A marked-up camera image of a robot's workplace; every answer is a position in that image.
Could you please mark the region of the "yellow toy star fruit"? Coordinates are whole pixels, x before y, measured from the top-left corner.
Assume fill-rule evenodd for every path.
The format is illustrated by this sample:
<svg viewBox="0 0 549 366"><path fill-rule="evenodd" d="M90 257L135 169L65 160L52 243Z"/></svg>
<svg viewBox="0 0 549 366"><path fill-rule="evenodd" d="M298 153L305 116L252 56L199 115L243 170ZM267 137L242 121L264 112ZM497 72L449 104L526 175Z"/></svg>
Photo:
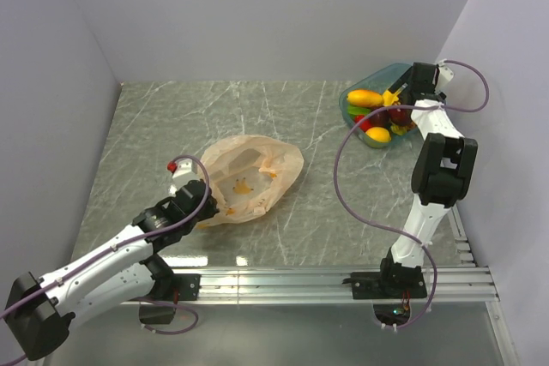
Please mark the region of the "yellow toy star fruit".
<svg viewBox="0 0 549 366"><path fill-rule="evenodd" d="M401 90L391 92L390 90L385 90L382 94L383 105L384 106L393 106L400 104L400 94Z"/></svg>

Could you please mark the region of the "red toy strawberry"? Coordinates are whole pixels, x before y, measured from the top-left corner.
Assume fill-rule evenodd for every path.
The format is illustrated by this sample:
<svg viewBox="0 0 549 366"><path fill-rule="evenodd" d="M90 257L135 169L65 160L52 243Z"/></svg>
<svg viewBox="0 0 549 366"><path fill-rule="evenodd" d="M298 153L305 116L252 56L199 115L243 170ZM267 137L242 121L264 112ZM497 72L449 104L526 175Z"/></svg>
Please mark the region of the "red toy strawberry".
<svg viewBox="0 0 549 366"><path fill-rule="evenodd" d="M359 124L359 128L366 132L368 129L372 128L371 121L369 119L363 120L362 116L356 116L354 122Z"/></svg>

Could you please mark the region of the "orange yellow toy mango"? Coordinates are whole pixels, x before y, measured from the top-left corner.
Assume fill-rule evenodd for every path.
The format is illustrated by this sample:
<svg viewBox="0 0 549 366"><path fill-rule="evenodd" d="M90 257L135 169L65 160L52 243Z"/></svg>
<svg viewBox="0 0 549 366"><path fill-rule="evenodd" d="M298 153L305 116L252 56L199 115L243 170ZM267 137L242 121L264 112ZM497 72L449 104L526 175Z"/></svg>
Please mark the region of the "orange yellow toy mango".
<svg viewBox="0 0 549 366"><path fill-rule="evenodd" d="M372 108L383 106L383 95L372 90L355 89L347 94L347 102L350 105Z"/></svg>

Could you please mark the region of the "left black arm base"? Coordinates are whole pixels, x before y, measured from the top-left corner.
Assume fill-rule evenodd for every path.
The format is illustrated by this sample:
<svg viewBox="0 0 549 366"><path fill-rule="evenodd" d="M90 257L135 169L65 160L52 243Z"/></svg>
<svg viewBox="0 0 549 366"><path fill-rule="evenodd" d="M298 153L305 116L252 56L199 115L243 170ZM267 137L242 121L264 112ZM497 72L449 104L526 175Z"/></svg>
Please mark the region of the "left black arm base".
<svg viewBox="0 0 549 366"><path fill-rule="evenodd" d="M144 301L138 300L140 323L149 331L153 326L170 325L176 318L180 303L197 300L200 282L198 273L175 274L169 279L157 280Z"/></svg>

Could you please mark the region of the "green toy pepper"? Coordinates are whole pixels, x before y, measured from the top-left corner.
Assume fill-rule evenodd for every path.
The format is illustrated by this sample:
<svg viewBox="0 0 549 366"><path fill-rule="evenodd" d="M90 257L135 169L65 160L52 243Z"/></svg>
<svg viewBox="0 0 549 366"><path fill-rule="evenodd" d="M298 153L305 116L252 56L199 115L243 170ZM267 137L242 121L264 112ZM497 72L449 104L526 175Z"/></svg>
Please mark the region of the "green toy pepper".
<svg viewBox="0 0 549 366"><path fill-rule="evenodd" d="M347 106L347 114L352 120L354 120L356 117L365 117L370 113L371 108L368 107L361 107L356 105Z"/></svg>

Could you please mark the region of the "dark purple toy fruit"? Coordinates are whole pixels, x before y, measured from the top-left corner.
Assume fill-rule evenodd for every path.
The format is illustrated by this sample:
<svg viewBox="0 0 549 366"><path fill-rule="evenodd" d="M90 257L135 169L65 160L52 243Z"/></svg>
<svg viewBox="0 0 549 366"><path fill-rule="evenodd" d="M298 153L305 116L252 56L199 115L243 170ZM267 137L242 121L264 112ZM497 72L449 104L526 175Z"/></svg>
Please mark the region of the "dark purple toy fruit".
<svg viewBox="0 0 549 366"><path fill-rule="evenodd" d="M380 112L374 113L369 118L369 122L374 127L385 128L388 124L390 124L389 113L387 111L380 111Z"/></svg>

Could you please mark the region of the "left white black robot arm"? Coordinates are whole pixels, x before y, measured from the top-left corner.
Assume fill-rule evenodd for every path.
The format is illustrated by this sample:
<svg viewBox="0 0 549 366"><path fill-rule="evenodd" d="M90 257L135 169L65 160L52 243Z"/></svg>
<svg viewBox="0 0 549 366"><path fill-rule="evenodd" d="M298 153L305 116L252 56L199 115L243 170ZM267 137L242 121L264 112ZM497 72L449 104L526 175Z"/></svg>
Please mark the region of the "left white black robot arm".
<svg viewBox="0 0 549 366"><path fill-rule="evenodd" d="M15 279L1 317L25 358L50 355L72 329L119 303L175 301L181 282L159 253L218 211L209 186L191 180L84 257L40 277Z"/></svg>

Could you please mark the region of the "blue transparent plastic container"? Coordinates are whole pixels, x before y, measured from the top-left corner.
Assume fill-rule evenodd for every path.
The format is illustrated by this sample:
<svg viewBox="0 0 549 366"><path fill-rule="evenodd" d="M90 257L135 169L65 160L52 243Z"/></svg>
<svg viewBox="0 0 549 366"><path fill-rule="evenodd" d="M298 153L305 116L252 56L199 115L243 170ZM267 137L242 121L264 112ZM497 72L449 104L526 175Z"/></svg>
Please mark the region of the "blue transparent plastic container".
<svg viewBox="0 0 549 366"><path fill-rule="evenodd" d="M347 114L347 106L349 105L347 102L347 94L355 89L367 89L372 90L374 92L383 94L385 90L388 90L388 88L403 74L410 74L412 68L412 64L406 64L406 63L393 63L390 66L378 70L372 75L367 76L364 78L364 80L359 81L358 83L352 85L348 89L346 89L344 92L341 93L339 97L339 107L341 110L342 117L347 124L348 127L352 128L355 124L354 120L352 120L348 114ZM400 94L400 104L403 105L411 105L413 103L406 103L405 102L405 93ZM378 107L372 107L371 111L376 110ZM354 131L355 136L360 139L366 146L371 148L384 148L402 138L402 136L395 135L390 130L390 125L392 122L390 121L390 124L388 124L385 128L390 132L391 134L391 142L387 144L379 144L372 140L370 140L366 135L365 132L363 132L360 128L356 129ZM406 135L410 135L417 127L406 133Z"/></svg>

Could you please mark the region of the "yellow toy banana bunch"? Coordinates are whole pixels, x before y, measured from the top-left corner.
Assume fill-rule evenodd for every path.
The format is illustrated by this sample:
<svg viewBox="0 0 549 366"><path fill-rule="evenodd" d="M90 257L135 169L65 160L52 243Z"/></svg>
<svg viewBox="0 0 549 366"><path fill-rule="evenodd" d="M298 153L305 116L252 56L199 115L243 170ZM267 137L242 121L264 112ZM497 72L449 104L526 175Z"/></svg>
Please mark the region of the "yellow toy banana bunch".
<svg viewBox="0 0 549 366"><path fill-rule="evenodd" d="M416 124L414 122L411 122L407 125L398 125L395 123L392 123L390 125L390 130L393 134L403 136L406 133L414 130L416 128Z"/></svg>

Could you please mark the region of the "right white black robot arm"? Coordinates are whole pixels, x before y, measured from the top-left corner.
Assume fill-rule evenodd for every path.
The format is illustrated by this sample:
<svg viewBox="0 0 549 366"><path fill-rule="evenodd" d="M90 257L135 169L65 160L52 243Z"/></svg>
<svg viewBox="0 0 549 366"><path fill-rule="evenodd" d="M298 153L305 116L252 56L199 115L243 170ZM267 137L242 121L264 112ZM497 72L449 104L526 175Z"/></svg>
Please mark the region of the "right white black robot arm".
<svg viewBox="0 0 549 366"><path fill-rule="evenodd" d="M431 63L413 63L390 88L404 105L412 105L410 118L424 139L413 169L413 205L404 233L382 260L377 276L379 290L396 297L408 285L421 282L423 248L444 216L468 192L478 143L464 137L442 107L441 87L453 77L448 68Z"/></svg>

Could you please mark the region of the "yellow toy lemon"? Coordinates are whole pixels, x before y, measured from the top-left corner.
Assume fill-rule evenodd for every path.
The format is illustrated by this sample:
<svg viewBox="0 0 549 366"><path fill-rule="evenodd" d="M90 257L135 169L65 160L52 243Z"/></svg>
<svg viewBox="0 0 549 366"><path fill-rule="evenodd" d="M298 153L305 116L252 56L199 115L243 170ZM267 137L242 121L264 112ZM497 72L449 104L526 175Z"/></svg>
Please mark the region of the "yellow toy lemon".
<svg viewBox="0 0 549 366"><path fill-rule="evenodd" d="M392 140L390 132L383 127L371 127L366 130L365 135L370 140L379 144L387 144Z"/></svg>

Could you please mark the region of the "aluminium mounting rail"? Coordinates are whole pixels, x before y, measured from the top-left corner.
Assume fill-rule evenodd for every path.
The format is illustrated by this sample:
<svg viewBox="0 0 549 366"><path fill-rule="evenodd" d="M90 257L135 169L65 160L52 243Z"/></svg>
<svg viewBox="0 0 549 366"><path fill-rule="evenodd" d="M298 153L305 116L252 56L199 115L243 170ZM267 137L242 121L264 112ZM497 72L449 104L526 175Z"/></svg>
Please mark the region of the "aluminium mounting rail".
<svg viewBox="0 0 549 366"><path fill-rule="evenodd" d="M382 149L349 139L336 154L347 127L250 126L249 135L266 135L295 145L304 157L296 182L259 219L236 225L197 228L162 251L174 269L256 268L279 270L296 279L312 301L349 302L350 272L378 268L395 234L360 223L336 198L342 192L355 213L390 226L404 223L412 204L410 179L423 143L419 132ZM163 166L171 142L154 143L148 132L111 132L100 161L74 256L96 248L134 211L145 194L167 191Z"/></svg>

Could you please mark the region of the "translucent printed plastic bag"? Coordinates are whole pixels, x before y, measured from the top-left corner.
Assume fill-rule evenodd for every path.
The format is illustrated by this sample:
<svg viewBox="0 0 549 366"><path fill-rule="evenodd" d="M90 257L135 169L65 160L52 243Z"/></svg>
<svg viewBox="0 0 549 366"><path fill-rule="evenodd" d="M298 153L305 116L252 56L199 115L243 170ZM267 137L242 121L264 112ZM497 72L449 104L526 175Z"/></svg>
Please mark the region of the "translucent printed plastic bag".
<svg viewBox="0 0 549 366"><path fill-rule="evenodd" d="M263 135L234 135L201 157L219 212L200 228L259 219L285 195L304 166L298 147Z"/></svg>

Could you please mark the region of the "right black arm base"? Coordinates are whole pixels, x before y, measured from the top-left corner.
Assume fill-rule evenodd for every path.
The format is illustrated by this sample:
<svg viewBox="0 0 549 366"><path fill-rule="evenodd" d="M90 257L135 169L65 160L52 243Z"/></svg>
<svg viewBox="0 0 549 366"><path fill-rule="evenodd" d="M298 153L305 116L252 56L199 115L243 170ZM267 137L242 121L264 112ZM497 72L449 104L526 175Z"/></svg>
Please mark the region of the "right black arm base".
<svg viewBox="0 0 549 366"><path fill-rule="evenodd" d="M426 298L425 313L431 305L421 271L411 273L352 272L341 282L351 288L353 300L372 300L373 312L381 328L398 330L411 323L414 299Z"/></svg>

